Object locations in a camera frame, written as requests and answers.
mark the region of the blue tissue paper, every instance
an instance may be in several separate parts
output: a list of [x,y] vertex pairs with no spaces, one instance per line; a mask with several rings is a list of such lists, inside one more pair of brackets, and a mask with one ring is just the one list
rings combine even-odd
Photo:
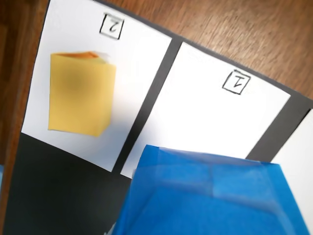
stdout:
[[147,145],[113,235],[306,235],[279,165]]

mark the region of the wooden table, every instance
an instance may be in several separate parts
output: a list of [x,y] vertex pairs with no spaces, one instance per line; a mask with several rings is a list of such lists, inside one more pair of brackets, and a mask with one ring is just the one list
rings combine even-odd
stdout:
[[[313,98],[311,0],[110,2]],[[0,231],[47,4],[0,0]]]

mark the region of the black marker writing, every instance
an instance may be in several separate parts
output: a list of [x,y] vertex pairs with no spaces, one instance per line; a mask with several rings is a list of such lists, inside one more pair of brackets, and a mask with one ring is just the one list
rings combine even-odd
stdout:
[[112,19],[111,19],[111,21],[112,21],[114,24],[111,26],[111,28],[110,28],[110,32],[115,32],[115,31],[116,31],[116,29],[113,29],[113,27],[114,27],[114,26],[116,26],[119,22],[114,21],[114,20],[112,20]]
[[244,77],[240,77],[240,76],[235,76],[235,77],[237,77],[237,78],[239,78],[239,79],[238,79],[238,81],[236,82],[236,84],[235,84],[234,87],[241,86],[242,84],[238,84],[238,82],[240,81],[240,79],[244,79]]

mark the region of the white paper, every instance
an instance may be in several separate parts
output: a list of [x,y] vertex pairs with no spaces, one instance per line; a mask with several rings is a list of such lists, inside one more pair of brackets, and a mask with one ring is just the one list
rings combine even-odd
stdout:
[[[124,20],[100,34],[105,13]],[[115,30],[121,30],[120,39]],[[22,132],[111,171],[171,41],[91,0],[51,0],[35,62]],[[102,136],[48,130],[50,54],[97,51],[117,67],[110,126]]]
[[[235,76],[230,74],[235,70],[250,76],[249,82],[240,80],[242,87],[246,86],[241,94],[222,88],[228,77],[232,83]],[[244,159],[289,96],[258,77],[182,44],[122,174],[132,177],[147,144]]]
[[313,234],[313,111],[311,110],[272,161],[280,164],[303,219]]

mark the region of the folded yellow paper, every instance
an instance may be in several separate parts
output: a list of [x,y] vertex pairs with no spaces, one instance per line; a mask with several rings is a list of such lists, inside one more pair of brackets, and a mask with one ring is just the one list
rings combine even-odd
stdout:
[[115,71],[93,52],[51,54],[48,129],[101,135],[111,121]]

